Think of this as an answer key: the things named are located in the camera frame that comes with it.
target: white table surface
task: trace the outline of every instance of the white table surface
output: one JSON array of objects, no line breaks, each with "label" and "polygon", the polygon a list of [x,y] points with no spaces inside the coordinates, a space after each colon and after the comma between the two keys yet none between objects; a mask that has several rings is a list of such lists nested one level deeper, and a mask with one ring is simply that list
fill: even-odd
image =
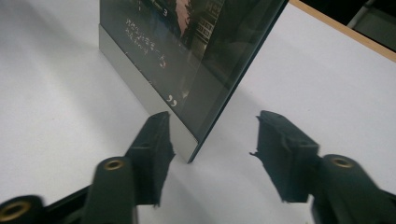
[{"label": "white table surface", "polygon": [[[0,202],[50,204],[89,185],[148,117],[98,49],[98,23],[96,0],[0,1]],[[162,206],[139,206],[141,223],[313,223],[248,154],[262,109],[396,193],[395,98],[396,63],[288,5],[196,160],[172,161]]]}]

